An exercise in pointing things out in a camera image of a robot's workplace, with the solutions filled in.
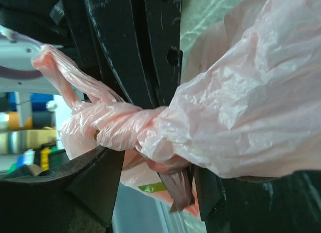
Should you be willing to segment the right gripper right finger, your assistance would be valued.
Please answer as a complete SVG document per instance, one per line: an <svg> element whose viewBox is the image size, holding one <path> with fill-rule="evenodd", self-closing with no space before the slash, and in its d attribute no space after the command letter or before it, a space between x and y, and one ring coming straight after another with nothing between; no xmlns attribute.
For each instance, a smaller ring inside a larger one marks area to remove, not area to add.
<svg viewBox="0 0 321 233"><path fill-rule="evenodd" d="M207 232L320 232L320 171L254 182L196 167L195 183Z"/></svg>

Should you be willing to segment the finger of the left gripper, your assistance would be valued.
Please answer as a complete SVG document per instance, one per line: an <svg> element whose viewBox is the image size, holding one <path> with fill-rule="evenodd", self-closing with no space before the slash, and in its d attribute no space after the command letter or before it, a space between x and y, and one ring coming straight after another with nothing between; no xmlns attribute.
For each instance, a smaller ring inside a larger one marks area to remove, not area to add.
<svg viewBox="0 0 321 233"><path fill-rule="evenodd" d="M131 0L139 56L153 107L168 105L180 83L182 0Z"/></svg>
<svg viewBox="0 0 321 233"><path fill-rule="evenodd" d="M125 101L158 106L138 47L132 0L60 0L81 61Z"/></svg>

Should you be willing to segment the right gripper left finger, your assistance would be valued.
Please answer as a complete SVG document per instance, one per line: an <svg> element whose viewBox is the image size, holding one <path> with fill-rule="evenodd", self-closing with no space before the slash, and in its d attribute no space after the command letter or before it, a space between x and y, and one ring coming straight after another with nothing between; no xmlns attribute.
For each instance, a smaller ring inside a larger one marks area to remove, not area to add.
<svg viewBox="0 0 321 233"><path fill-rule="evenodd" d="M124 152L103 146L37 176L1 180L1 232L107 232Z"/></svg>

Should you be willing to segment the pink plastic bag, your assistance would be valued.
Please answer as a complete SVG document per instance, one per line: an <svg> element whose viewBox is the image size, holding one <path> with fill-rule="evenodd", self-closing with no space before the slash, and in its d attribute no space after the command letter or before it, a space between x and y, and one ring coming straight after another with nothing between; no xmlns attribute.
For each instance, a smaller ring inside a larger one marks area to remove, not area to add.
<svg viewBox="0 0 321 233"><path fill-rule="evenodd" d="M169 106L144 110L85 75L58 49L32 59L72 115L59 129L70 159L125 151L120 181L171 211L199 216L183 168L221 178L320 169L320 0L243 0L194 43Z"/></svg>

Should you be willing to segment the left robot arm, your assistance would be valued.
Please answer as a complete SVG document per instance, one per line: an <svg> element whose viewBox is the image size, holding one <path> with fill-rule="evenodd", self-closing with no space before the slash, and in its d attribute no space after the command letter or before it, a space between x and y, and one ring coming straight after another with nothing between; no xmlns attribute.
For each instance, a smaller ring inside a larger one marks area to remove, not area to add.
<svg viewBox="0 0 321 233"><path fill-rule="evenodd" d="M179 85L182 0L1 0L1 89L55 94L31 65L43 44L145 109Z"/></svg>

